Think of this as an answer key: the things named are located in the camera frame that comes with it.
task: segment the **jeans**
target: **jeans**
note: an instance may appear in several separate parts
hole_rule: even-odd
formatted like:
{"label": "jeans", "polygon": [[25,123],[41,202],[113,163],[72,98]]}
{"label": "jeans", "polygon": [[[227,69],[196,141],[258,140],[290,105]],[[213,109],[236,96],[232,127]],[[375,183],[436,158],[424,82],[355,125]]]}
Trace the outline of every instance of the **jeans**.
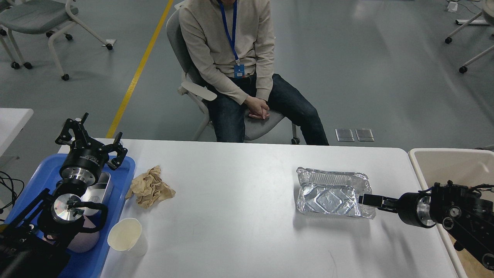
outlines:
{"label": "jeans", "polygon": [[[255,75],[242,79],[232,78],[232,81],[250,96],[256,96]],[[218,142],[244,142],[244,114],[247,106],[239,105],[230,97],[219,93],[212,85],[208,85],[207,88],[217,95],[215,100],[207,102],[216,140]],[[300,126],[308,145],[329,145],[317,110],[297,89],[278,74],[273,75],[273,89],[267,104],[270,109],[282,113],[294,124]]]}

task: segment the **man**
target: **man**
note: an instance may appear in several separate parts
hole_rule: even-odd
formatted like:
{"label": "man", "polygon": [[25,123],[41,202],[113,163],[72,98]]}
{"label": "man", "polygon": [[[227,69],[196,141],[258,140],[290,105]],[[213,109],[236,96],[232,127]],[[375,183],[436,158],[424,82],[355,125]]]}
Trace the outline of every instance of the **man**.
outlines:
{"label": "man", "polygon": [[274,74],[269,0],[188,0],[180,27],[194,65],[218,96],[207,104],[218,142],[243,142],[245,110],[265,120],[272,108],[300,126],[307,144],[328,145],[317,110]]}

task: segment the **brown paper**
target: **brown paper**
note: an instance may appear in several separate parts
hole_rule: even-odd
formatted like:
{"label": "brown paper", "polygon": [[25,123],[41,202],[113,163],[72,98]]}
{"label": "brown paper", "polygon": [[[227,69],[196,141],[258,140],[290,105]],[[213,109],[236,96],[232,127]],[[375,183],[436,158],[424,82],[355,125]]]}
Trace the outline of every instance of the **brown paper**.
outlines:
{"label": "brown paper", "polygon": [[149,169],[132,180],[130,189],[125,195],[125,199],[132,197],[135,194],[136,202],[139,206],[147,209],[154,203],[159,203],[163,200],[173,198],[175,190],[171,189],[164,183],[160,177],[161,168],[159,165]]}

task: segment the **white desk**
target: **white desk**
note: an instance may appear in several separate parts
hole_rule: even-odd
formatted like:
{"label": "white desk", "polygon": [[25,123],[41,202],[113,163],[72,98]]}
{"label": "white desk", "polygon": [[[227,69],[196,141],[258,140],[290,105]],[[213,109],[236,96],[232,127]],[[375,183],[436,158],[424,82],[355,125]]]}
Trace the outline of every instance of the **white desk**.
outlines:
{"label": "white desk", "polygon": [[0,156],[33,115],[32,109],[0,108]]}
{"label": "white desk", "polygon": [[102,278],[456,277],[437,229],[381,211],[366,220],[309,217],[295,208],[299,166],[365,173],[374,194],[420,190],[403,150],[125,139],[123,145],[136,175],[160,165],[177,194],[148,210],[135,198],[125,204],[122,218],[139,219],[149,250],[133,258],[110,249]]}

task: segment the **clasped hands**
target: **clasped hands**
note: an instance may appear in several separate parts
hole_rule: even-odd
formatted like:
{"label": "clasped hands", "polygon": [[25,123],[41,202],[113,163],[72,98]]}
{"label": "clasped hands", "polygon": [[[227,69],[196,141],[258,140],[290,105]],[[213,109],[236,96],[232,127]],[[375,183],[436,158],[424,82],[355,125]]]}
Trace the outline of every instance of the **clasped hands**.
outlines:
{"label": "clasped hands", "polygon": [[244,103],[248,107],[248,116],[254,119],[265,120],[269,117],[269,106],[266,101],[253,96],[248,96]]}

